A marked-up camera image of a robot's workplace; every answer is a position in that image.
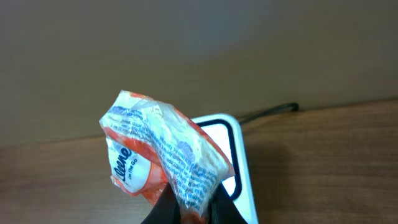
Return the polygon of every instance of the wooden surface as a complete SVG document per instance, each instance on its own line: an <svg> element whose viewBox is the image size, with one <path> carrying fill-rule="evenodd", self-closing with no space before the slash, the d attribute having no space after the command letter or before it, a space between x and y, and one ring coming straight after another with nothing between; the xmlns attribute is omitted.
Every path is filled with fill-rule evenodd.
<svg viewBox="0 0 398 224"><path fill-rule="evenodd" d="M243 126L260 223L398 223L398 100ZM0 223L140 223L104 138L0 150Z"/></svg>

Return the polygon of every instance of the power cord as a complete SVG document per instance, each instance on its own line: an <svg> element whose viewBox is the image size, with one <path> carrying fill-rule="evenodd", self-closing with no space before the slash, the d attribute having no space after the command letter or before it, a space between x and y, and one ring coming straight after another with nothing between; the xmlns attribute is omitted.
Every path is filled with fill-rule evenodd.
<svg viewBox="0 0 398 224"><path fill-rule="evenodd" d="M279 106L276 106L274 108L262 111L262 112L260 112L258 114L253 115L253 116L250 116L250 117L240 121L239 124L240 125L246 124L246 123L248 123L250 121L253 121L253 120L257 119L257 118L260 118L262 116L267 116L267 115L271 115L271 114L280 113L283 110L287 110L287 109L290 109L290 111L298 111L299 110L299 104L298 103L286 103L286 104L283 104L283 105L279 105Z"/></svg>

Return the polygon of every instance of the gray wall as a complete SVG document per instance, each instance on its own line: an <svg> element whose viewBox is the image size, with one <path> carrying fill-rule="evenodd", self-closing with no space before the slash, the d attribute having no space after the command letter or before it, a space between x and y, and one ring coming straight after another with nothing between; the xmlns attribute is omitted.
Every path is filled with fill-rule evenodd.
<svg viewBox="0 0 398 224"><path fill-rule="evenodd" d="M101 134L120 89L188 116L398 96L398 1L0 2L0 145Z"/></svg>

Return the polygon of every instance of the white device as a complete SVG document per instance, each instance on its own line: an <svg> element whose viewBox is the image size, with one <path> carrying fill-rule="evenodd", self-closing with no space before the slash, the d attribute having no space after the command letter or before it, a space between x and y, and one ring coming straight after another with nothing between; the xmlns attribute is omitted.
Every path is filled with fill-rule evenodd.
<svg viewBox="0 0 398 224"><path fill-rule="evenodd" d="M236 175L223 181L224 188L245 221L257 224L248 162L238 121L228 114L211 114L193 118L192 121L217 143L232 163Z"/></svg>

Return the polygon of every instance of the kleenex logo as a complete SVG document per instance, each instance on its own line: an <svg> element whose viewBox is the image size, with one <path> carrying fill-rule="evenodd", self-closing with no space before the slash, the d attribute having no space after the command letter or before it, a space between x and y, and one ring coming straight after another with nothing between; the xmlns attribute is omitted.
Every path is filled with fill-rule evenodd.
<svg viewBox="0 0 398 224"><path fill-rule="evenodd" d="M128 150L126 148L121 149L121 155L118 157L118 167L114 168L114 171L118 174L118 176L125 181L126 180L126 160L128 157L130 157L132 154L131 150Z"/></svg>

